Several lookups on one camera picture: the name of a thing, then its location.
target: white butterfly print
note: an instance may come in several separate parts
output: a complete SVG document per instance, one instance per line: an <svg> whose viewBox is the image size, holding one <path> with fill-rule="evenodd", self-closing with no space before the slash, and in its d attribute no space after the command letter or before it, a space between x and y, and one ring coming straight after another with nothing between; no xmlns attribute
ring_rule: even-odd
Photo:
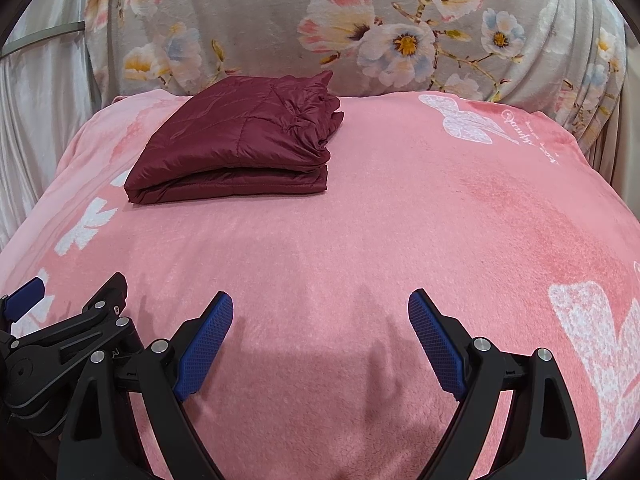
<svg viewBox="0 0 640 480"><path fill-rule="evenodd" d="M580 356L600 406L600 443L588 478L600 476L622 448L640 417L640 305L616 327L607 297L595 282L552 285L549 300Z"/></svg>
<svg viewBox="0 0 640 480"><path fill-rule="evenodd" d="M423 94L419 99L444 115L442 126L450 136L472 140L473 142L482 142L483 144L492 144L491 137L487 135L487 132L489 132L519 144L517 140L511 139L495 121L488 117L482 117L482 115L475 112L460 110L458 103L451 97Z"/></svg>

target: quilted fabric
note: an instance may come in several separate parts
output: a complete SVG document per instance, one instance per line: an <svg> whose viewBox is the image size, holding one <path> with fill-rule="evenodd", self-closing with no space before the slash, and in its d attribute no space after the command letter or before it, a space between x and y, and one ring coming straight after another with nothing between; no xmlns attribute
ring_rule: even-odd
<svg viewBox="0 0 640 480"><path fill-rule="evenodd" d="M124 188L133 203L326 190L326 148L342 122L331 72L226 78L151 137Z"/></svg>

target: white curtain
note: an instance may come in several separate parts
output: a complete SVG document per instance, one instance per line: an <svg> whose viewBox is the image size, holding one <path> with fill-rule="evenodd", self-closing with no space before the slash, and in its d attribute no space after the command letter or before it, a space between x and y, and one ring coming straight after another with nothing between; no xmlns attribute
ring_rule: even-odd
<svg viewBox="0 0 640 480"><path fill-rule="evenodd" d="M33 0L5 47L82 21L86 0ZM95 111L84 31L0 60L0 250L52 182L69 141Z"/></svg>

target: black mount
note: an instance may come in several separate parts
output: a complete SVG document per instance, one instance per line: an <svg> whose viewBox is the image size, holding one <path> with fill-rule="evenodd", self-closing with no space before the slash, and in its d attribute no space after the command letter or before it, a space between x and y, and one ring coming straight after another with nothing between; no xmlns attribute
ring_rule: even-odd
<svg viewBox="0 0 640 480"><path fill-rule="evenodd" d="M140 441L130 392L142 393L175 480L223 480L182 402L198 391L222 344L231 298L217 293L170 340L144 348L132 320L122 316L127 283L116 273L81 314L17 340L11 323L42 298L41 283L32 280L0 300L0 398L12 423L38 438L62 436L58 480L161 480ZM443 316L422 289L410 297L409 318L441 386L460 402L418 480L469 478L506 390L513 390L510 414L482 480L586 478L574 407L549 350L501 352Z"/></svg>

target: bed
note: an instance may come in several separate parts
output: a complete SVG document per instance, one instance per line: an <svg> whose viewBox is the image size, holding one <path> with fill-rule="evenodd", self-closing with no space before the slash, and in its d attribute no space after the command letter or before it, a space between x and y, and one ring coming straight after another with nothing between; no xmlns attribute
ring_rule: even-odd
<svg viewBox="0 0 640 480"><path fill-rule="evenodd" d="M74 136L0 256L0 289L47 285L15 335L71 316L116 270L146 343L226 290L236 321L187 404L225 475L414 478L455 409L406 319L421 286L472 335L552 348L589 478L609 474L640 418L640 226L574 136L433 90L342 98L326 193L130 205L128 171L186 99L119 98Z"/></svg>
<svg viewBox="0 0 640 480"><path fill-rule="evenodd" d="M308 76L331 68L339 96L432 88L543 111L574 134L590 165L640 214L633 186L638 47L611 0L460 0L448 7L448 0L354 0L353 7L349 0L251 1L35 0L0 56L0 250L52 181L70 138L114 97L153 88L193 94L233 73ZM211 5L219 12L209 12ZM42 8L61 12L49 16ZM487 42L492 11L508 14L508 35L522 30L519 38L504 36L510 46ZM326 41L340 29L332 20L347 20L349 30L350 19L359 30ZM364 38L366 28L386 34L403 23L435 34L437 52L425 54L434 57L430 76L385 76L378 67L384 57L362 54L360 44L375 46L385 36ZM63 104L48 93L52 85ZM31 117L34 99L40 113ZM50 124L53 138L43 136Z"/></svg>

